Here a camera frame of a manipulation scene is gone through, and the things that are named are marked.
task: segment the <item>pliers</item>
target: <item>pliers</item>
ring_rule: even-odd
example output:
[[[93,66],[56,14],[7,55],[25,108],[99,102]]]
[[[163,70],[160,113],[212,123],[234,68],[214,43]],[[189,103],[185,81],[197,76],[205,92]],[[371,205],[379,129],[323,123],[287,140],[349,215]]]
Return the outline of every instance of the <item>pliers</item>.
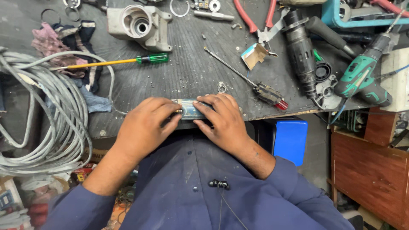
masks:
[[[265,20],[265,28],[263,32],[261,32],[258,29],[256,24],[250,19],[250,17],[244,11],[243,7],[240,4],[240,0],[234,0],[234,5],[236,6],[237,11],[240,14],[241,18],[249,26],[250,33],[252,34],[254,32],[257,32],[258,42],[262,44],[265,41],[268,44],[267,30],[268,28],[273,27],[273,15],[274,15],[274,10],[276,9],[276,0],[271,0],[270,2],[270,7],[268,9],[267,18]]]

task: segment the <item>metal washer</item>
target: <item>metal washer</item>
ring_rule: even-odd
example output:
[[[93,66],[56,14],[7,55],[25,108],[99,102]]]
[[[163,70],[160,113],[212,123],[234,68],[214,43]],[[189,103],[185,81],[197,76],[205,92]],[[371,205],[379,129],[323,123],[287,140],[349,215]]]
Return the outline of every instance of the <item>metal washer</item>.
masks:
[[[219,11],[219,10],[220,10],[220,2],[217,1],[217,0],[212,0],[212,1],[209,3],[209,9],[210,9],[212,12],[217,12],[217,11]]]

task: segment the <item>navy blue shirt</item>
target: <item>navy blue shirt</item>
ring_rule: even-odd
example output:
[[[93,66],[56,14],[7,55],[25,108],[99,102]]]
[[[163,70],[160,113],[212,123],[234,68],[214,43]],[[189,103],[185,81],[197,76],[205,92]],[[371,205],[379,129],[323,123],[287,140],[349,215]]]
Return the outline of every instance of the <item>navy blue shirt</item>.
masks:
[[[213,179],[227,181],[230,190],[210,187]],[[41,229],[100,230],[114,202],[114,196],[96,195],[79,185],[50,206]],[[292,162],[276,157],[273,172],[259,180],[206,137],[187,135],[168,138],[141,161],[135,201],[120,228],[135,229],[354,228]]]

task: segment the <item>blue plastic stool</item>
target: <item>blue plastic stool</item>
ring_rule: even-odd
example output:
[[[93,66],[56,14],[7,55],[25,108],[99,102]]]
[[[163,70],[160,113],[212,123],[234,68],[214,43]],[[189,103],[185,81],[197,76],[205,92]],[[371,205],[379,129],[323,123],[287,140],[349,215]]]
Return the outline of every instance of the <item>blue plastic stool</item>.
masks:
[[[300,166],[303,164],[308,123],[303,120],[277,121],[274,156],[280,156]]]

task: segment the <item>wooden cabinet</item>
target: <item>wooden cabinet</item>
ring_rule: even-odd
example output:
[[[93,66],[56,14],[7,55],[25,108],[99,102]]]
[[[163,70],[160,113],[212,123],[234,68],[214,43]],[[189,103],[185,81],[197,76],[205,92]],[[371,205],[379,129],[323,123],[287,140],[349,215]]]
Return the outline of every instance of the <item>wooden cabinet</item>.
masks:
[[[331,135],[333,186],[399,230],[409,230],[408,154]]]

